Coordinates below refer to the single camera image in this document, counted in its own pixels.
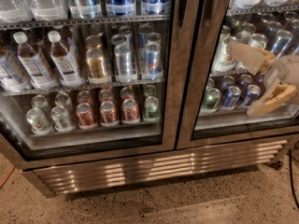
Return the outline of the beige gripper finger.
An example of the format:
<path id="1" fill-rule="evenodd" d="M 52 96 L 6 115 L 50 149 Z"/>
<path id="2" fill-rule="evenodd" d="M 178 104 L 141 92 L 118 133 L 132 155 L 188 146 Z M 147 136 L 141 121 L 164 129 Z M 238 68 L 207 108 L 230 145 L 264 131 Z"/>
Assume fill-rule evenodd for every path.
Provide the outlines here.
<path id="1" fill-rule="evenodd" d="M 276 78 L 266 89 L 263 96 L 254 101 L 248 111 L 248 116 L 261 116 L 278 109 L 282 104 L 288 102 L 297 93 L 294 85 L 281 84 L 281 80 Z"/>
<path id="2" fill-rule="evenodd" d="M 250 47 L 239 42 L 229 42 L 226 51 L 253 75 L 265 71 L 276 60 L 275 55 L 268 50 Z"/>

